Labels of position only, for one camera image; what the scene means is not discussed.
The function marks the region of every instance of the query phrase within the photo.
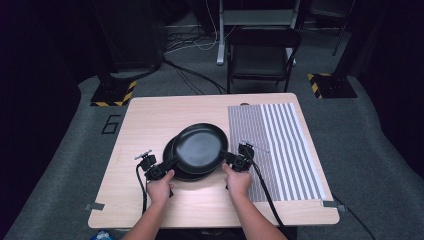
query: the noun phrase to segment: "handheld controller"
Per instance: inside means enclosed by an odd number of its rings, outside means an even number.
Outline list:
[[[224,159],[228,165],[231,165],[231,168],[235,172],[244,172],[249,171],[250,167],[253,164],[253,157],[255,156],[255,151],[253,146],[246,144],[239,144],[238,146],[238,155],[235,155],[230,152],[224,154]]]
[[[166,173],[171,169],[172,165],[177,162],[177,158],[172,158],[169,161],[156,164],[155,155],[149,155],[149,152],[140,155],[142,160],[138,165],[141,166],[145,172],[144,176],[146,177],[147,181],[157,181],[165,177]],[[169,191],[169,197],[172,197],[174,193],[171,190]]]

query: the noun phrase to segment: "person's left hand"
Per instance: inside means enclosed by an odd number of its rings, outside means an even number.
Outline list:
[[[174,177],[174,174],[174,170],[170,170],[162,179],[147,183],[147,193],[152,200],[152,204],[168,204],[169,192],[174,187],[174,185],[169,182]]]

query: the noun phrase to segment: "black cable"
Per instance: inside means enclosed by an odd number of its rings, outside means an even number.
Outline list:
[[[195,26],[193,27],[190,31],[186,32],[186,33],[171,33],[168,35],[168,44],[166,46],[166,51],[172,51],[175,49],[178,49],[182,46],[184,46],[185,44],[188,43],[199,43],[203,40],[205,40],[206,38],[208,38],[208,35],[206,33],[201,33],[199,30],[199,26]],[[197,29],[197,34],[192,33],[195,29]],[[183,36],[184,35],[195,35],[195,37],[191,37],[191,38],[186,38],[184,39]]]
[[[283,222],[281,221],[280,216],[278,216],[277,210],[275,209],[274,203],[272,202],[271,195],[269,194],[265,181],[262,178],[262,173],[261,173],[261,170],[259,169],[259,166],[255,162],[253,162],[253,160],[252,160],[252,164],[253,164],[253,168],[256,171],[256,174],[259,177],[259,181],[261,182],[262,189],[265,192],[265,196],[266,196],[266,199],[268,200],[269,206],[271,207],[272,213],[274,214],[274,217],[277,220],[278,225],[280,225],[281,232],[283,232],[283,234],[287,237],[288,240],[292,240],[292,239],[295,240],[296,238],[293,237],[293,235],[287,230],[286,226],[284,226]]]
[[[199,78],[205,79],[206,81],[212,83],[218,89],[219,94],[222,94],[221,89],[224,90],[225,92],[227,92],[227,89],[225,89],[224,87],[222,87],[221,85],[219,85],[217,82],[213,81],[212,79],[210,79],[210,78],[208,78],[208,77],[206,77],[206,76],[204,76],[204,75],[202,75],[200,73],[197,73],[197,72],[194,72],[192,70],[189,70],[189,69],[180,67],[178,65],[175,65],[173,62],[171,62],[171,61],[169,61],[168,59],[165,59],[165,58],[163,59],[163,62],[166,63],[166,64],[168,64],[171,67],[177,68],[177,69],[179,69],[181,71],[184,71],[184,72],[190,73],[190,74],[192,74],[194,76],[197,76]]]
[[[160,64],[157,64],[157,65],[149,68],[149,70],[145,73],[140,73],[140,74],[137,74],[137,75],[134,75],[134,76],[131,76],[131,77],[125,77],[125,78],[117,78],[117,77],[112,76],[112,79],[114,79],[118,82],[132,82],[132,81],[139,80],[141,78],[149,76],[150,74],[156,72],[159,68],[160,68]]]
[[[137,165],[137,167],[135,168],[135,171],[137,173],[138,182],[140,183],[141,189],[143,190],[143,210],[142,210],[142,214],[144,214],[144,212],[146,211],[146,206],[147,206],[147,192],[146,192],[146,189],[144,188],[143,182],[141,181],[140,173],[138,172],[139,167],[141,167],[140,164]]]
[[[346,208],[346,210],[350,213],[350,214],[352,214],[352,216],[359,222],[359,224],[361,224],[362,225],[362,227],[365,229],[365,231],[367,231],[367,233],[370,235],[370,237],[372,238],[372,239],[376,239],[375,238],[375,236],[374,236],[374,234],[371,232],[371,230],[365,225],[365,223],[361,220],[361,219],[359,219],[359,217],[358,216],[356,216],[356,214],[350,209],[350,208],[348,208],[336,195],[334,195],[334,193],[331,193],[331,195],[333,195],[333,198],[334,199],[336,199],[341,205],[344,205],[345,206],[345,208]]]
[[[200,90],[198,87],[196,87],[196,85],[194,85],[190,79],[179,69],[175,68],[175,71],[177,71],[178,75],[180,75],[180,77],[183,79],[184,83],[196,94],[199,95],[195,89],[197,89],[197,91],[199,91],[201,94],[205,95],[205,93]]]

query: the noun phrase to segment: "gray floor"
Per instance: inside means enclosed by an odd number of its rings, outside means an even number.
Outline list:
[[[424,239],[423,179],[387,141],[370,99],[355,78],[349,77],[349,81],[358,98],[315,98],[307,74],[335,69],[340,55],[331,54],[337,38],[310,31],[304,31],[303,37],[289,92],[299,99],[330,189],[377,239]],[[225,86],[226,67],[216,65],[216,54],[217,45],[207,51],[191,47],[165,56]],[[218,94],[212,84],[188,76],[205,94]],[[90,78],[80,84],[78,112],[6,239],[90,239],[97,232],[88,227],[90,213],[84,207],[95,201],[117,137],[101,132],[110,115],[120,115],[114,120],[122,123],[127,109],[90,107],[98,83]],[[282,86],[236,82],[234,92],[278,92]],[[137,81],[133,97],[194,94],[176,71],[164,64]],[[110,233],[116,239],[123,235],[118,230]],[[298,239],[371,238],[350,213],[341,212],[340,222],[334,226],[300,227]]]

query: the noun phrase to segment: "dark curtain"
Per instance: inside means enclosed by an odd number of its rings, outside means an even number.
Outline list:
[[[351,39],[335,74],[356,76],[381,128],[424,177],[424,15],[417,1],[360,1]]]
[[[80,101],[78,83],[95,74],[65,2],[0,3],[0,238],[65,135]],[[89,16],[83,2],[72,1],[75,15]],[[80,20],[104,47],[95,19]]]

